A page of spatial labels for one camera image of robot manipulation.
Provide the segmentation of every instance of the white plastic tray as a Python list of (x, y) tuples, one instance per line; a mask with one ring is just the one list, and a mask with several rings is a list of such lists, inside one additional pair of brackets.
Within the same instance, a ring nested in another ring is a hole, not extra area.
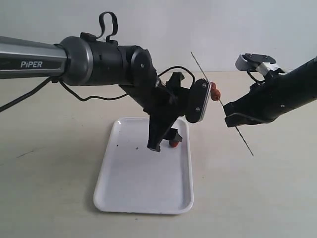
[(180, 214), (194, 202), (189, 131), (178, 119), (183, 142), (161, 152), (147, 148), (149, 119), (121, 118), (112, 128), (94, 193), (95, 206), (105, 212)]

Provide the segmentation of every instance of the tray rim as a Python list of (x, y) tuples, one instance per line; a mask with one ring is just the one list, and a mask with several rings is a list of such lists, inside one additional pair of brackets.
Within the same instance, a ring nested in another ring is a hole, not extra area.
[(100, 186), (100, 183), (101, 183), (101, 174), (102, 174), (102, 168), (105, 164), (105, 158), (107, 157), (107, 154), (109, 153), (109, 142), (110, 142), (110, 139), (111, 137), (113, 137), (113, 134), (115, 133), (115, 127), (116, 125), (121, 121), (121, 120), (127, 120), (127, 119), (146, 119), (146, 120), (149, 120), (149, 118), (146, 118), (146, 117), (121, 117), (117, 120), (115, 120), (113, 122), (113, 125), (112, 125), (112, 128), (111, 128), (111, 133), (110, 133), (110, 136), (109, 136), (109, 139), (108, 139), (108, 143), (107, 143), (107, 146), (106, 146), (106, 151), (105, 151), (105, 154), (104, 154), (104, 158), (103, 158), (103, 161), (102, 161), (102, 165), (100, 167), (100, 171), (99, 171), (99, 175), (98, 175), (98, 179), (97, 179), (97, 182), (96, 182), (96, 186), (95, 186), (95, 191), (94, 191), (94, 195), (93, 195), (93, 203), (94, 203), (94, 206), (102, 211), (102, 212), (107, 212), (107, 213), (139, 213), (139, 214), (166, 214), (166, 215), (178, 215), (178, 214), (182, 214), (182, 213), (186, 213), (188, 212), (192, 207), (193, 207), (193, 204), (194, 204), (194, 188), (193, 188), (193, 172), (192, 172), (192, 160), (191, 160), (191, 150), (190, 150), (190, 141), (189, 141), (189, 126), (188, 126), (188, 123), (187, 121), (184, 119), (184, 118), (181, 118), (179, 117), (176, 121), (181, 121), (182, 123), (184, 123), (185, 125), (185, 128), (186, 128), (186, 139), (187, 139), (187, 145), (186, 145), (186, 148), (187, 148), (187, 166), (188, 166), (188, 170), (189, 170), (189, 189), (190, 189), (190, 201), (188, 203), (188, 205), (182, 209), (179, 209), (179, 210), (170, 210), (170, 211), (164, 211), (164, 212), (133, 212), (133, 211), (117, 211), (117, 210), (104, 210), (100, 204), (98, 204), (97, 202), (97, 198), (96, 198), (96, 193), (97, 193), (97, 190), (98, 190), (98, 187)]

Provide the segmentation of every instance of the table surface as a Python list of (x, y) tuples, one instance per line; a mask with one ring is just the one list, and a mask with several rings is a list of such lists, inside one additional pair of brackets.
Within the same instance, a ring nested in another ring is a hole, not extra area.
[[(242, 72), (208, 77), (224, 103), (252, 83)], [(41, 80), (2, 80), (0, 104)], [(74, 90), (122, 93), (117, 86)], [(193, 208), (178, 216), (108, 214), (94, 207), (92, 196), (112, 124), (147, 115), (128, 97), (82, 103), (50, 84), (0, 114), (0, 236), (316, 237), (315, 108), (311, 103), (271, 124), (240, 127), (252, 157), (237, 131), (226, 127), (220, 103), (210, 101), (204, 120), (190, 125)]]

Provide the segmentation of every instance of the wire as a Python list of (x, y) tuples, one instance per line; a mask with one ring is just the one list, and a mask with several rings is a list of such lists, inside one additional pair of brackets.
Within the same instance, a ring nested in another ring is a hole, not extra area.
[(17, 99), (3, 105), (2, 107), (0, 107), (0, 113), (3, 112), (4, 110), (9, 109), (12, 106), (18, 104), (19, 102), (22, 102), (23, 100), (27, 99), (28, 97), (31, 97), (32, 95), (37, 93), (41, 88), (43, 88), (45, 85), (47, 85), (51, 81), (52, 81), (52, 78), (49, 77), (49, 78), (45, 79), (42, 83), (40, 83), (36, 88), (31, 90), (30, 92), (28, 92), (28, 93), (22, 95), (21, 97), (18, 97)]
[(254, 78), (254, 76), (250, 73), (250, 70), (249, 69), (247, 69), (247, 74), (249, 75), (249, 77), (250, 78), (252, 78), (255, 82), (257, 82), (257, 83), (263, 83), (264, 82), (264, 80), (257, 80), (256, 78)]
[(88, 101), (90, 99), (101, 99), (101, 100), (106, 100), (106, 101), (113, 101), (113, 100), (117, 100), (117, 99), (123, 98), (123, 97), (128, 95), (126, 93), (126, 94), (123, 94), (123, 95), (115, 97), (115, 98), (104, 98), (104, 97), (100, 97), (100, 96), (89, 96), (87, 98), (81, 98), (77, 93), (75, 93), (73, 90), (71, 90), (69, 87), (67, 87), (63, 81), (60, 80), (59, 83), (61, 84), (61, 86), (64, 89), (66, 89), (69, 93), (71, 93), (75, 98), (77, 98), (81, 102), (85, 102), (85, 101)]
[(195, 83), (195, 76), (193, 75), (193, 73), (192, 73), (191, 71), (189, 71), (187, 68), (183, 67), (183, 66), (173, 66), (173, 67), (171, 67), (171, 68), (168, 68), (168, 69), (164, 70), (162, 73), (160, 73), (160, 74), (158, 75), (158, 77), (161, 77), (163, 74), (165, 74), (165, 73), (167, 73), (167, 72), (169, 72), (170, 70), (175, 69), (175, 68), (180, 68), (180, 69), (186, 71), (187, 73), (189, 73), (190, 76), (192, 76), (192, 78), (193, 78), (192, 85)]

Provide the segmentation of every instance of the white wall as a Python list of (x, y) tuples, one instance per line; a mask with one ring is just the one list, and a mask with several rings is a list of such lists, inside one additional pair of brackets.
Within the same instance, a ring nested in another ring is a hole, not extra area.
[(316, 0), (2, 0), (0, 35), (57, 43), (99, 34), (98, 15), (118, 16), (121, 45), (148, 48), (155, 67), (236, 70), (239, 53), (268, 54), (296, 68), (317, 54)]

